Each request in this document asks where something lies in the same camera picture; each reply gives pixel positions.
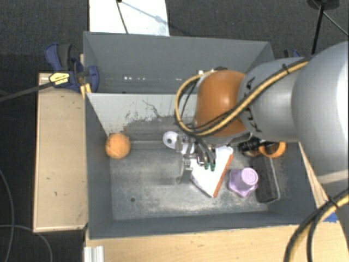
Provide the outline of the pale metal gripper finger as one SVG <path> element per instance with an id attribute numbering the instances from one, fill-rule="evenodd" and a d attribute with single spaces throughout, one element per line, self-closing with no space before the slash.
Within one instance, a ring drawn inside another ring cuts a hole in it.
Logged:
<path id="1" fill-rule="evenodd" d="M 188 184 L 191 182 L 192 174 L 191 159 L 183 159 L 180 175 L 177 177 L 178 184 Z"/>

